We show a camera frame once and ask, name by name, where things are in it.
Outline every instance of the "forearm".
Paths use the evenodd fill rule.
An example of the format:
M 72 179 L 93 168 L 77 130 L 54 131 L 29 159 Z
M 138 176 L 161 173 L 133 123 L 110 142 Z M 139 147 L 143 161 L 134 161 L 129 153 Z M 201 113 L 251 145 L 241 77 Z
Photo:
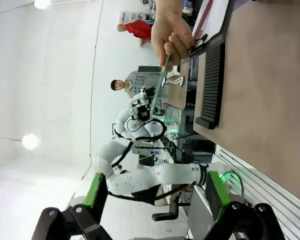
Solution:
M 155 0 L 156 13 L 155 19 L 162 16 L 167 16 L 170 14 L 182 15 L 182 10 L 184 8 L 183 0 Z

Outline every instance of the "human hand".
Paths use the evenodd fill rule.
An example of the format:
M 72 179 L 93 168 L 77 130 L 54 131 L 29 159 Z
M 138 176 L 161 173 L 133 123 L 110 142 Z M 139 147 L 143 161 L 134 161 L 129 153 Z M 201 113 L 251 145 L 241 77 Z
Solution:
M 170 54 L 167 72 L 172 70 L 173 65 L 179 65 L 181 59 L 188 57 L 192 39 L 191 29 L 180 14 L 164 13 L 155 17 L 151 42 L 160 67 L 165 64 L 167 55 Z

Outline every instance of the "light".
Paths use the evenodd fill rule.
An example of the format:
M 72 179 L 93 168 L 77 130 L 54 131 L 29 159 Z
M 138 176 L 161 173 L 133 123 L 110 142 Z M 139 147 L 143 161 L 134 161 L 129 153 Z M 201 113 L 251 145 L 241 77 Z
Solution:
M 34 6 L 37 9 L 46 9 L 50 5 L 50 0 L 35 0 Z
M 33 133 L 27 134 L 22 138 L 22 145 L 31 151 L 35 149 L 38 144 L 39 140 Z

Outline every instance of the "black hair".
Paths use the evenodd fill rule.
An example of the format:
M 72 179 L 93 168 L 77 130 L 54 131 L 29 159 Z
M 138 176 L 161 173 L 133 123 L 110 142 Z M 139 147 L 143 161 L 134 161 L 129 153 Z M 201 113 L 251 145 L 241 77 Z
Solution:
M 116 81 L 117 81 L 117 80 L 113 80 L 113 81 L 111 82 L 111 89 L 114 90 L 114 91 L 116 91 Z

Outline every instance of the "screw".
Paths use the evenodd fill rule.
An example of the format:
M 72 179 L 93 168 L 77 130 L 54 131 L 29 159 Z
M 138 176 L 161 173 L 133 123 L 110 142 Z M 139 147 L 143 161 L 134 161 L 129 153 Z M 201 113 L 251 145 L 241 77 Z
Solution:
M 258 209 L 260 212 L 264 212 L 266 210 L 266 207 L 261 205 Z
M 235 203 L 235 204 L 232 205 L 232 208 L 233 208 L 234 210 L 237 210 L 237 209 L 240 208 L 240 205 L 239 205 L 238 203 Z
M 81 213 L 81 212 L 82 212 L 82 208 L 81 208 L 81 207 L 77 207 L 77 208 L 75 209 L 75 211 L 76 211 L 77 213 Z

